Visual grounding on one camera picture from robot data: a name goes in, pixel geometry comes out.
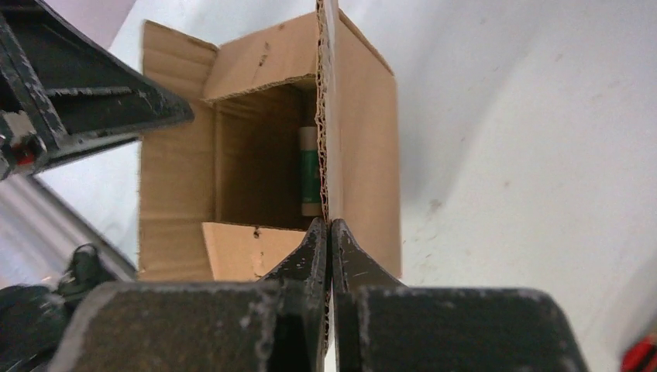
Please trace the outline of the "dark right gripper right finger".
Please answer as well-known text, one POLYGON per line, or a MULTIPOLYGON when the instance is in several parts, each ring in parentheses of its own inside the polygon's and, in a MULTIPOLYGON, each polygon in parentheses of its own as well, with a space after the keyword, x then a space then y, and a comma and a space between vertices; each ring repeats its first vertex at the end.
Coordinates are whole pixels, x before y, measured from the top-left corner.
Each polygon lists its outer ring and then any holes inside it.
POLYGON ((335 355, 340 371, 585 371, 569 321, 533 288, 402 284, 331 228, 335 355))

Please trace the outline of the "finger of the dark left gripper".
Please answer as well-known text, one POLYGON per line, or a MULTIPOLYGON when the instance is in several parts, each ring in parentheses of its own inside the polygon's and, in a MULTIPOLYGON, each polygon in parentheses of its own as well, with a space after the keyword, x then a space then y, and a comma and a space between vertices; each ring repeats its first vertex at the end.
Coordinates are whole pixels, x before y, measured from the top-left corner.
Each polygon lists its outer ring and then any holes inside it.
POLYGON ((1 3, 1 176, 35 174, 189 122, 180 95, 43 1, 1 3))

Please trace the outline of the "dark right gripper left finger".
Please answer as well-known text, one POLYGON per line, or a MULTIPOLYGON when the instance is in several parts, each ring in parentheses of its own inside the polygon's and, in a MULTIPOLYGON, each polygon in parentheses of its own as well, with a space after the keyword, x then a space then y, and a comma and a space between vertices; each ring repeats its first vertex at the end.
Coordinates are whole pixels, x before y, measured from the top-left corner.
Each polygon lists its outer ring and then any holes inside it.
POLYGON ((51 371, 321 371, 327 226, 255 282, 120 282, 78 306, 51 371))

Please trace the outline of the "brown cardboard express box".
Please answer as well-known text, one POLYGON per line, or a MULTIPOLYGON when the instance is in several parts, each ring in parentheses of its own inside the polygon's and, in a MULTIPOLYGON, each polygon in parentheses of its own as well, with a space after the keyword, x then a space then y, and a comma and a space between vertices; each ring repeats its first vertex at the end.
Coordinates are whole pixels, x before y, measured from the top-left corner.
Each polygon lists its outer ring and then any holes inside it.
POLYGON ((318 130, 322 214, 401 275, 397 83, 335 1, 220 46, 146 21, 143 72, 194 120, 147 133, 139 183, 142 281, 254 281, 295 249, 299 129, 318 130))

